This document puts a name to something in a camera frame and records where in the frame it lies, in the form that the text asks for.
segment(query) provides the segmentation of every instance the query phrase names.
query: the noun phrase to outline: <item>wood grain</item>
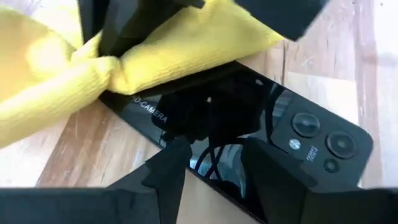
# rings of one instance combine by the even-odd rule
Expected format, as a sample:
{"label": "wood grain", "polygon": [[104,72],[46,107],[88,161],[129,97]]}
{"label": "wood grain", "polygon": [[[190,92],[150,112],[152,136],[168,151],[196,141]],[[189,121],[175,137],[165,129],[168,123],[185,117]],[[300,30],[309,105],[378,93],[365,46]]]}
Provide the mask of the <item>wood grain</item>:
{"label": "wood grain", "polygon": [[[75,3],[62,1],[65,6]],[[53,24],[43,15],[49,15],[55,1],[0,4]],[[331,0],[298,42],[284,40],[239,60],[371,134],[374,152],[363,187],[398,186],[398,31],[390,26],[397,10],[396,0]],[[157,150],[96,101],[54,127],[1,149],[0,187],[106,186]],[[187,173],[178,222],[203,221],[255,223]]]}

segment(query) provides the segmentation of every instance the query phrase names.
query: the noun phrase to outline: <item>cloth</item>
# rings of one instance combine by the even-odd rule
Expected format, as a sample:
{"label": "cloth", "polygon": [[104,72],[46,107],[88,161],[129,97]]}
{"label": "cloth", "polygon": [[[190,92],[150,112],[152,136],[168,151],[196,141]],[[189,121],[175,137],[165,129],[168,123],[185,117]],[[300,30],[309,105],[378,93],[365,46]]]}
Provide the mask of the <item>cloth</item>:
{"label": "cloth", "polygon": [[98,57],[101,34],[81,46],[76,2],[40,11],[33,20],[0,7],[0,148],[69,116],[105,90],[131,95],[282,38],[232,0],[207,0],[203,9],[181,10],[121,58]]}

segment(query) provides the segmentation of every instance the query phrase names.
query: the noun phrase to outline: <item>rear camera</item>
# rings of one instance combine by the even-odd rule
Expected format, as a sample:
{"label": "rear camera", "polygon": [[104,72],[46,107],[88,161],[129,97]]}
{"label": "rear camera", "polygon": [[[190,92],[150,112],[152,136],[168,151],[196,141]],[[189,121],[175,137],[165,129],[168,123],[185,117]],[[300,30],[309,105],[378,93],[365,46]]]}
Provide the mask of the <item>rear camera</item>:
{"label": "rear camera", "polygon": [[292,127],[298,135],[305,138],[313,138],[318,134],[321,123],[313,114],[297,113],[293,117]]}
{"label": "rear camera", "polygon": [[340,170],[340,166],[338,165],[338,162],[334,159],[325,159],[325,161],[323,162],[323,167],[329,173],[335,173]]}
{"label": "rear camera", "polygon": [[340,159],[349,159],[355,155],[356,143],[353,137],[344,131],[335,131],[328,135],[326,146]]}

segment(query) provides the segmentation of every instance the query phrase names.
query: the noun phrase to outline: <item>yellow cloth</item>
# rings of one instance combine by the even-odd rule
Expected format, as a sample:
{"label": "yellow cloth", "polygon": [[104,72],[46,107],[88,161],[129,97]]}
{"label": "yellow cloth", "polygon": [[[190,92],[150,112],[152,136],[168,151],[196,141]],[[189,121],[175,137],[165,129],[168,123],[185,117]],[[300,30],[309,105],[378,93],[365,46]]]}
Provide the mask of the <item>yellow cloth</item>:
{"label": "yellow cloth", "polygon": [[76,112],[106,89],[131,95],[282,38],[231,0],[207,0],[203,9],[181,10],[121,58],[98,58],[99,35],[81,46],[76,2],[40,10],[33,20],[0,7],[0,148]]}

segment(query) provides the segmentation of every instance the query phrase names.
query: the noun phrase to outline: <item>camera module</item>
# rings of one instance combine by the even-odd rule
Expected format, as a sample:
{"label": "camera module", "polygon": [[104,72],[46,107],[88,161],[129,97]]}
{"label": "camera module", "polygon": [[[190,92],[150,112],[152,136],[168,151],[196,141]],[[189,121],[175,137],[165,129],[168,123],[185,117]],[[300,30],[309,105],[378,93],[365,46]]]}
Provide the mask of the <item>camera module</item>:
{"label": "camera module", "polygon": [[311,113],[297,113],[293,117],[292,127],[301,137],[313,138],[318,134],[321,123]]}
{"label": "camera module", "polygon": [[355,155],[356,143],[353,137],[344,131],[335,131],[326,138],[326,146],[340,159],[349,159]]}

